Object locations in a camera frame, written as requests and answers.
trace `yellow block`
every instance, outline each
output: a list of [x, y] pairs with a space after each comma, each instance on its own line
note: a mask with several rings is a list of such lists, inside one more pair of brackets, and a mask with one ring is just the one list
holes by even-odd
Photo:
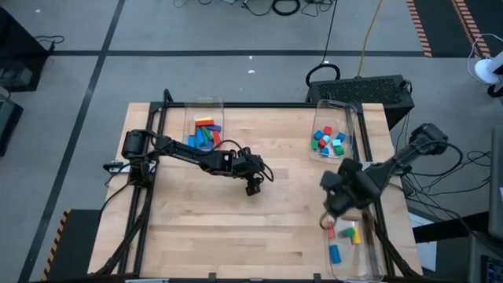
[[362, 235], [360, 234], [360, 228], [358, 226], [353, 227], [354, 235], [351, 238], [353, 244], [361, 244], [362, 243]]
[[204, 118], [199, 118], [199, 119], [196, 119], [196, 122], [200, 122], [200, 121], [209, 121], [209, 120], [211, 120], [211, 119], [213, 119], [213, 118], [211, 118], [211, 117], [204, 117]]

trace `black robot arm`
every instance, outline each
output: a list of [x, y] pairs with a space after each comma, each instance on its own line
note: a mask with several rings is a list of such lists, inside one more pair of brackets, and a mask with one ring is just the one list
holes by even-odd
[[435, 125], [425, 123], [412, 132], [404, 149], [381, 164], [362, 171], [360, 163], [343, 160], [337, 173], [325, 171], [321, 178], [320, 186], [327, 193], [325, 209], [337, 218], [350, 208], [366, 208], [380, 197], [392, 175], [410, 171], [410, 164], [419, 156], [444, 153], [447, 138]]
[[[148, 137], [156, 139], [155, 147], [153, 151], [143, 154]], [[248, 147], [240, 147], [238, 151], [212, 149], [205, 152], [170, 137], [157, 136], [148, 130], [127, 132], [122, 155], [130, 161], [132, 182], [146, 180], [145, 176], [149, 173], [148, 161], [156, 160], [159, 156], [171, 156], [196, 164], [211, 175], [246, 179], [246, 194], [249, 196], [260, 193], [260, 183], [264, 180], [261, 173], [266, 169], [262, 157], [252, 154]]]

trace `concrete floor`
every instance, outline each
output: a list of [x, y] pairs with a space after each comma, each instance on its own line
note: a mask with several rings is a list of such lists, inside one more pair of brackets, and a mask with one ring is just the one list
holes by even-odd
[[[33, 35], [65, 36], [66, 41], [57, 50], [101, 50], [117, 3], [0, 0]], [[268, 6], [255, 0], [249, 5], [257, 13]], [[361, 50], [375, 7], [372, 0], [339, 0], [329, 49]], [[323, 50], [329, 21], [330, 13], [317, 18], [273, 13], [254, 17], [239, 3], [229, 6], [218, 0], [209, 6], [189, 0], [180, 9], [173, 7], [171, 0], [126, 0], [110, 50]], [[368, 50], [420, 51], [405, 0], [384, 2]], [[159, 101], [164, 88], [176, 101], [206, 96], [221, 96], [226, 101], [303, 101], [307, 93], [305, 74], [320, 59], [175, 54], [106, 57], [31, 279], [37, 280], [42, 274], [62, 211], [103, 204], [107, 174], [101, 165], [115, 155], [128, 103]], [[356, 75], [358, 59], [327, 58], [340, 67], [342, 78]], [[0, 159], [4, 185], [0, 198], [0, 274], [4, 282], [18, 280], [97, 61], [94, 56], [51, 57], [37, 91], [13, 95], [25, 111], [6, 156]], [[485, 95], [484, 86], [468, 76], [465, 59], [365, 59], [363, 76], [394, 74], [402, 74], [413, 83], [416, 108], [410, 114], [409, 133], [421, 123], [431, 122], [465, 152], [490, 149], [490, 130], [503, 119], [503, 108], [500, 101]], [[331, 72], [320, 72], [313, 79], [332, 76]], [[43, 127], [54, 131], [48, 134], [40, 130]], [[401, 124], [391, 132], [393, 139], [400, 130]], [[424, 158], [414, 170], [441, 171], [455, 157], [448, 153]], [[469, 189], [488, 175], [487, 167], [466, 167], [433, 190]], [[488, 208], [487, 187], [435, 199], [462, 215]], [[429, 213], [424, 207], [411, 205]]]

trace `black metal frame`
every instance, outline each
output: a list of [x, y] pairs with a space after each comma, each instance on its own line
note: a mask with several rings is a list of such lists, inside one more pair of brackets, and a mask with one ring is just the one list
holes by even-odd
[[[171, 98], [171, 95], [167, 90], [164, 91], [164, 101], [163, 102], [151, 102], [150, 103], [150, 108], [149, 108], [149, 117], [147, 119], [147, 124], [146, 124], [146, 130], [151, 130], [152, 125], [153, 125], [153, 120], [155, 118], [155, 115], [157, 112], [160, 112], [160, 121], [159, 121], [159, 126], [157, 127], [157, 134], [162, 135], [163, 130], [164, 130], [164, 125], [166, 123], [166, 114], [167, 110], [169, 108], [182, 108], [185, 107], [185, 103], [183, 102], [173, 102], [173, 99]], [[252, 103], [243, 103], [243, 102], [225, 102], [224, 103], [224, 108], [316, 108], [317, 105], [314, 103], [306, 103], [306, 102], [252, 102]], [[365, 125], [365, 118], [362, 115], [362, 110], [361, 108], [358, 111], [358, 122], [360, 125], [360, 132], [362, 136], [362, 141], [363, 141], [363, 149], [365, 152], [365, 158], [367, 161], [372, 161], [372, 153], [370, 151], [370, 144], [369, 144], [369, 137], [366, 132], [366, 125]], [[149, 141], [145, 143], [146, 146], [144, 148], [144, 151], [146, 152], [147, 147], [149, 145]], [[359, 161], [359, 155], [358, 155], [358, 143], [353, 142], [353, 154], [354, 154], [354, 159]], [[154, 171], [152, 173], [152, 182], [151, 186], [149, 188], [140, 188], [135, 186], [134, 191], [133, 191], [133, 197], [131, 199], [131, 205], [130, 205], [130, 210], [129, 210], [129, 215], [127, 218], [127, 227], [126, 227], [126, 233], [128, 233], [136, 219], [136, 214], [137, 214], [137, 209], [138, 209], [138, 200], [140, 198], [141, 191], [143, 189], [147, 190], [147, 194], [145, 195], [145, 198], [147, 197], [152, 197], [153, 195], [153, 190], [155, 186], [155, 179], [156, 179], [156, 173], [157, 171]], [[376, 202], [376, 221], [385, 229], [385, 223], [384, 223], [384, 213], [382, 210], [382, 204], [380, 203], [380, 200]], [[140, 271], [141, 271], [141, 263], [143, 260], [143, 251], [145, 249], [145, 239], [146, 239], [146, 234], [147, 234], [147, 228], [149, 226], [149, 215], [150, 215], [150, 208], [148, 209], [148, 214], [147, 214], [147, 221], [145, 221], [145, 224], [141, 227], [140, 229], [140, 234], [138, 237], [138, 244], [137, 244], [137, 251], [136, 255], [134, 258], [134, 269], [133, 269], [133, 274], [137, 274], [139, 276]], [[392, 279], [395, 276], [395, 268], [394, 264], [391, 260], [391, 257], [389, 253], [383, 249], [384, 252], [384, 258], [385, 258], [385, 263], [386, 263], [386, 270], [387, 270], [387, 277], [389, 279]], [[127, 265], [127, 260], [128, 260], [128, 254], [129, 254], [129, 247], [127, 247], [126, 252], [124, 252], [123, 257], [121, 258], [119, 262], [119, 269], [118, 269], [118, 274], [124, 274], [126, 271], [126, 265]], [[378, 270], [378, 266], [371, 266], [373, 270]], [[188, 279], [188, 278], [173, 278], [170, 279], [170, 281], [180, 281], [180, 282], [187, 282], [187, 281], [201, 281], [201, 282], [212, 282], [212, 274], [210, 274], [209, 278], [200, 278], [200, 279]], [[336, 282], [337, 280], [317, 280], [317, 275], [314, 275], [314, 281], [317, 282]], [[242, 279], [229, 279], [227, 280], [228, 282], [235, 282], [239, 281], [242, 282]], [[274, 282], [299, 282], [299, 283], [304, 283], [304, 282], [313, 282], [312, 280], [273, 280]]]

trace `black floor stripe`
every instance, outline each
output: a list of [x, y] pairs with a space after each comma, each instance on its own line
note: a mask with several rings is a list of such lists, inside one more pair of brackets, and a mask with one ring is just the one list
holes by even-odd
[[[503, 39], [503, 1], [502, 0], [465, 0], [470, 14], [480, 33], [492, 33]], [[495, 57], [503, 50], [503, 42], [492, 36], [484, 36], [491, 56]]]
[[[96, 50], [54, 51], [52, 56], [99, 56]], [[359, 57], [360, 50], [330, 50], [328, 56]], [[323, 50], [109, 50], [106, 56], [124, 57], [224, 57], [224, 56], [323, 56]], [[366, 51], [366, 57], [424, 57], [422, 51]]]
[[47, 228], [49, 227], [50, 220], [53, 216], [54, 208], [56, 207], [56, 202], [60, 195], [64, 178], [66, 177], [70, 161], [72, 160], [73, 152], [75, 151], [75, 146], [77, 145], [77, 140], [79, 139], [80, 131], [82, 130], [82, 126], [84, 124], [84, 119], [86, 118], [87, 110], [89, 109], [91, 99], [93, 98], [94, 88], [96, 87], [98, 78], [100, 77], [101, 69], [103, 68], [103, 64], [105, 62], [106, 53], [110, 48], [110, 43], [112, 42], [113, 34], [116, 31], [117, 23], [119, 22], [120, 14], [123, 10], [125, 1], [126, 0], [119, 0], [117, 2], [116, 11], [114, 12], [112, 22], [110, 23], [110, 27], [108, 28], [103, 46], [101, 47], [100, 56], [97, 59], [97, 63], [94, 67], [93, 75], [90, 78], [86, 94], [84, 95], [82, 104], [80, 105], [79, 114], [77, 115], [77, 119], [75, 120], [75, 125], [72, 129], [70, 139], [68, 140], [66, 150], [64, 151], [63, 160], [61, 161], [61, 165], [57, 171], [56, 178], [54, 179], [53, 188], [50, 191], [49, 199], [47, 200], [46, 207], [44, 208], [44, 212], [42, 213], [39, 227], [35, 232], [35, 237], [33, 238], [30, 250], [28, 251], [28, 256], [24, 261], [23, 270], [21, 271], [19, 277], [19, 282], [27, 282], [30, 280], [31, 273], [33, 272], [35, 262], [37, 260], [37, 257], [39, 256], [40, 248], [42, 247], [42, 242], [46, 235]]
[[415, 0], [433, 57], [467, 57], [472, 46], [450, 0]]

